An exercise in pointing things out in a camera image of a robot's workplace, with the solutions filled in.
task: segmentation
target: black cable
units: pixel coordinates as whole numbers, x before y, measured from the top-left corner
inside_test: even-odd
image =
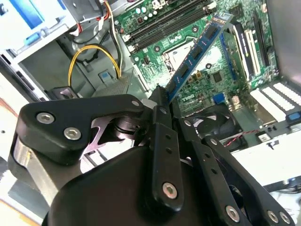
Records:
[[[116,47],[116,50],[117,50],[117,56],[118,56],[118,59],[117,59],[117,64],[119,66],[119,68],[121,68],[121,50],[119,49],[118,47],[118,44],[117,44],[117,41],[114,39],[114,35],[113,35],[113,27],[112,27],[112,22],[110,21],[110,33],[111,33],[111,37],[112,37],[112,40],[113,40],[113,43]]]
[[[104,42],[104,40],[108,37],[108,35],[109,35],[109,31],[107,31],[104,35],[103,35],[103,37],[102,37],[102,39],[100,40],[100,42],[99,42],[99,44],[97,44],[97,45],[102,45],[103,44],[103,42]],[[99,49],[93,54],[93,56],[91,57],[91,59],[89,59],[89,60],[85,60],[87,63],[91,63],[93,60],[95,60],[95,59],[97,59],[98,58],[98,54],[99,54]]]
[[[96,3],[96,5],[97,5],[98,8],[99,8],[99,11],[100,11],[100,17],[103,17],[103,7],[102,7],[102,5],[100,4],[99,0],[95,0],[95,3]],[[78,41],[72,40],[72,42],[74,42],[75,44],[78,44],[78,45],[87,44],[87,43],[90,42],[92,39],[94,39],[94,38],[98,35],[99,32],[100,32],[100,30],[99,30],[92,38],[90,38],[90,39],[87,40],[87,41],[78,42]]]
[[[99,8],[100,11],[100,17],[103,17],[103,6],[100,4],[99,0],[95,0],[96,5]]]
[[[75,44],[78,44],[78,45],[87,44],[87,43],[90,42],[92,39],[94,39],[94,38],[98,35],[99,32],[100,32],[100,31],[98,31],[91,39],[89,39],[89,40],[87,40],[87,41],[77,42],[77,41],[75,41],[75,40],[72,40],[72,42],[74,42]]]

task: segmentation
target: metal bolt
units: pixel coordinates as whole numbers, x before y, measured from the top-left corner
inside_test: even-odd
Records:
[[[278,220],[278,217],[274,214],[274,212],[268,210],[268,216],[269,218],[271,218],[271,220],[275,223],[278,223],[279,220]]]
[[[290,219],[283,212],[279,212],[279,214],[281,218],[284,220],[284,222],[286,222],[287,224],[291,223]]]
[[[216,140],[214,140],[213,138],[211,138],[210,141],[211,141],[212,144],[217,145]]]
[[[55,121],[55,118],[53,117],[52,114],[49,114],[47,112],[41,112],[37,115],[37,120],[40,123],[51,124]]]
[[[69,127],[64,130],[64,135],[69,140],[79,140],[81,132],[77,128]]]
[[[185,123],[187,126],[191,126],[191,123],[190,123],[190,121],[188,121],[188,120],[185,120],[184,123]]]
[[[177,189],[171,183],[165,182],[162,186],[162,189],[164,194],[170,199],[175,199],[178,195]]]
[[[237,213],[236,209],[234,209],[232,206],[226,206],[226,212],[231,220],[236,223],[239,222],[239,214]]]
[[[139,106],[139,103],[135,100],[132,101],[132,104],[135,105],[135,106]]]
[[[161,111],[163,114],[167,114],[167,111],[166,111],[163,107],[160,108],[160,111]]]

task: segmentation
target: black plastic linkage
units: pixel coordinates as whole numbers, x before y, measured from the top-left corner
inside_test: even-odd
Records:
[[[149,206],[160,215],[181,210],[184,192],[177,133],[167,107],[155,106],[150,130],[151,199]]]
[[[27,147],[56,163],[70,165],[81,158],[84,150],[89,149],[90,143],[97,146],[97,138],[102,136],[113,119],[122,116],[139,117],[143,109],[143,104],[132,95],[32,103],[21,109],[16,133]],[[54,121],[49,124],[41,123],[37,120],[39,113],[51,114]],[[91,127],[98,129],[96,136],[92,137]],[[78,129],[80,138],[66,138],[66,128]]]
[[[285,209],[240,165],[240,163],[214,137],[207,136],[202,143],[210,147],[214,157],[226,170],[224,178],[228,185],[236,187],[243,196],[244,208],[252,225],[286,226],[280,216]],[[293,219],[286,213],[291,224]]]

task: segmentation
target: chip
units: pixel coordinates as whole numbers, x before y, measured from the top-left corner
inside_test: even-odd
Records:
[[[180,69],[179,69],[179,75],[181,75],[181,78],[184,77],[185,73],[188,70],[188,66],[187,65],[183,65]]]
[[[220,82],[222,80],[220,72],[214,73],[213,74],[213,79],[214,79],[215,83]]]
[[[244,16],[244,10],[241,3],[230,8],[229,12],[235,17],[235,19],[240,19]]]
[[[137,22],[138,22],[139,24],[141,24],[141,23],[144,22],[144,20],[142,19],[142,17],[139,17],[139,18],[137,19]]]
[[[175,87],[176,87],[176,83],[175,83],[174,80],[172,80],[172,81],[170,82],[170,84],[168,84],[167,86],[168,86],[168,89],[167,89],[168,92],[169,92],[169,93],[172,93],[172,92],[174,91]]]
[[[192,52],[193,59],[196,60],[201,52],[202,52],[202,48],[200,46],[196,46]]]
[[[211,39],[216,33],[217,28],[215,26],[210,26],[205,34],[205,37]]]

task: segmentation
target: white surface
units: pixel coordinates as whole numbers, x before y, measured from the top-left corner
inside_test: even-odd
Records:
[[[267,97],[265,97],[258,89],[252,91],[251,96],[258,101],[278,122],[285,120],[285,114],[275,104],[273,104]]]
[[[233,153],[240,164],[262,185],[301,176],[301,131],[279,137],[272,150],[266,143]]]

